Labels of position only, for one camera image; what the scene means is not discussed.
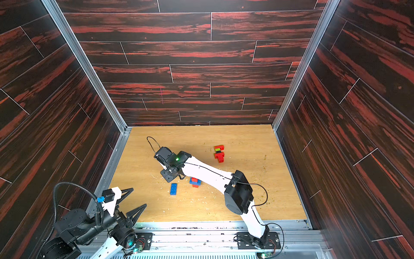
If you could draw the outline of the long blue lego brick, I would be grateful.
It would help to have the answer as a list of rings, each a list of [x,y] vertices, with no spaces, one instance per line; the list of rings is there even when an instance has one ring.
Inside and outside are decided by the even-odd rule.
[[[177,184],[176,183],[172,183],[171,184],[171,188],[170,188],[170,195],[174,196],[177,194]]]
[[[200,180],[197,180],[197,181],[192,181],[192,180],[190,180],[190,181],[189,181],[189,183],[190,183],[191,185],[196,185],[196,186],[200,186],[200,185],[201,185],[201,181],[200,181]]]

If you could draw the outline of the long red lego brick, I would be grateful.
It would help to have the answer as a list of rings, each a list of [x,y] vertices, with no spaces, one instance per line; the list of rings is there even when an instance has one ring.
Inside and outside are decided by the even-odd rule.
[[[219,163],[223,163],[224,162],[224,152],[216,152],[214,154],[215,158],[218,160]]]
[[[218,145],[214,147],[215,151],[222,151],[224,150],[224,146],[223,145]]]

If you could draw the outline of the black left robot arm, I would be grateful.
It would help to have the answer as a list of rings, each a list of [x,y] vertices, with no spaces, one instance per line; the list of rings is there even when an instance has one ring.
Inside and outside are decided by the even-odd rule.
[[[138,237],[134,230],[147,204],[143,204],[126,214],[119,211],[119,204],[127,197],[133,188],[121,190],[114,187],[104,190],[100,197],[87,191],[97,206],[94,217],[85,210],[76,208],[70,210],[64,217],[54,223],[53,229],[57,236],[51,241],[45,241],[37,257],[40,259],[76,259],[82,252],[80,246],[90,245],[95,238],[105,231],[107,239],[91,256],[93,259],[110,259],[119,252],[128,259],[144,250],[145,239]]]

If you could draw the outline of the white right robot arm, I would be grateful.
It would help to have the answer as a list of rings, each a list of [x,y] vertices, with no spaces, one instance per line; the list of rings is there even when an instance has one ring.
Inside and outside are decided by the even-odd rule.
[[[167,182],[183,174],[219,190],[224,195],[225,206],[234,214],[240,215],[246,224],[250,244],[264,248],[270,230],[257,212],[252,185],[243,172],[221,171],[199,161],[194,156],[180,158],[171,154],[168,158],[163,158],[161,155],[155,155],[154,158],[162,165],[161,175]]]

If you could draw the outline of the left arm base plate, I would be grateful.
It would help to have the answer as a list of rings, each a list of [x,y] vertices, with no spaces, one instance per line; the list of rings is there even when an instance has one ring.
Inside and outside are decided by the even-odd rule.
[[[136,233],[136,243],[133,253],[141,253],[151,249],[153,233]]]

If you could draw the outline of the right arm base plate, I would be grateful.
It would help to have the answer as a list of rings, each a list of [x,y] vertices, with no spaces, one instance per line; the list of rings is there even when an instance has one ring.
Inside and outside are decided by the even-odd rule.
[[[238,249],[280,249],[281,243],[277,232],[269,232],[261,238],[249,232],[238,232],[234,237]]]

